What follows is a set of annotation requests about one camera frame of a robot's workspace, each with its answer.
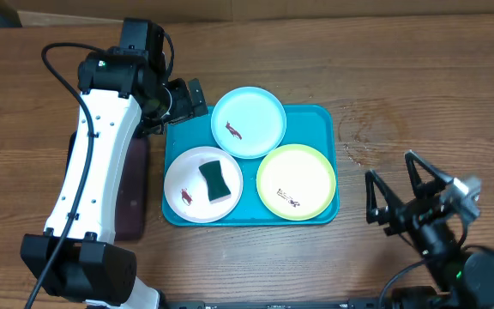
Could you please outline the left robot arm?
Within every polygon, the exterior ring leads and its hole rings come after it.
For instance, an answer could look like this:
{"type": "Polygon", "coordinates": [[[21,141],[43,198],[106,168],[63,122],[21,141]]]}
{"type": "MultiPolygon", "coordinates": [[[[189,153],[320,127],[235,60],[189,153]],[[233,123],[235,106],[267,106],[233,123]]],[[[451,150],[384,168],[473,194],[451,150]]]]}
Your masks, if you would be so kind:
{"type": "Polygon", "coordinates": [[[158,290],[136,274],[134,252],[117,247],[115,214],[134,135],[208,111],[197,80],[172,79],[170,35],[149,20],[123,21],[119,44],[89,46],[69,91],[80,111],[59,194],[42,234],[27,234],[21,259],[35,290],[93,308],[158,308],[158,290]]]}

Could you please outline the light blue plate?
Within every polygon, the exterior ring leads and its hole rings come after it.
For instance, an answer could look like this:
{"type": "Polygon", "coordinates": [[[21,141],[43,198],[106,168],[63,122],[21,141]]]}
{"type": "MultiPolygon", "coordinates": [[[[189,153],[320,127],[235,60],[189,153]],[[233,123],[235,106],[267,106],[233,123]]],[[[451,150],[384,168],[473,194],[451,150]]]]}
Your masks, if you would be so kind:
{"type": "Polygon", "coordinates": [[[241,87],[218,100],[210,124],[214,140],[229,155],[256,159],[280,145],[286,133],[286,113],[269,91],[241,87]]]}

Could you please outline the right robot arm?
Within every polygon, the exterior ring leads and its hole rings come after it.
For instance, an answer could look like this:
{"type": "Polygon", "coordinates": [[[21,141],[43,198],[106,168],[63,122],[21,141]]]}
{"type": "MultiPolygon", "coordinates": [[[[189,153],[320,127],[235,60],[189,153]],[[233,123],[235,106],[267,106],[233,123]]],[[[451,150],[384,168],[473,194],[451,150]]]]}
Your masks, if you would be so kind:
{"type": "Polygon", "coordinates": [[[481,181],[457,178],[412,150],[404,154],[413,200],[402,202],[377,172],[365,173],[366,220],[421,257],[394,275],[377,308],[494,308],[494,249],[466,242],[480,216],[481,181]]]}

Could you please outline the white plate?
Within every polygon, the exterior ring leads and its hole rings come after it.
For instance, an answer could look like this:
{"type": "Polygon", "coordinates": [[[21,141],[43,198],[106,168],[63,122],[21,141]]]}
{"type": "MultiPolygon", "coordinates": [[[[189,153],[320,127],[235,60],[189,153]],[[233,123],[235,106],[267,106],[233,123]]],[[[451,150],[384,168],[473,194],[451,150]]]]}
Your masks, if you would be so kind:
{"type": "Polygon", "coordinates": [[[215,147],[197,147],[182,153],[168,168],[164,194],[170,208],[180,218],[193,223],[210,223],[230,214],[242,196],[244,177],[238,163],[215,147]],[[198,167],[220,161],[222,174],[231,194],[208,201],[208,189],[198,167]]]}

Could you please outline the green and pink sponge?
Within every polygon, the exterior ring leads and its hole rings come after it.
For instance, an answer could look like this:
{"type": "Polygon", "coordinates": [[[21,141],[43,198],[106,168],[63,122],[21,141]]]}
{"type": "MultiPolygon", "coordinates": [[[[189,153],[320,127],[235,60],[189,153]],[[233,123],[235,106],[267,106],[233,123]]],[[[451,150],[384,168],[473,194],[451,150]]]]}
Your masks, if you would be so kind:
{"type": "Polygon", "coordinates": [[[214,202],[231,194],[222,174],[220,161],[210,161],[198,167],[208,189],[208,201],[214,202]]]}

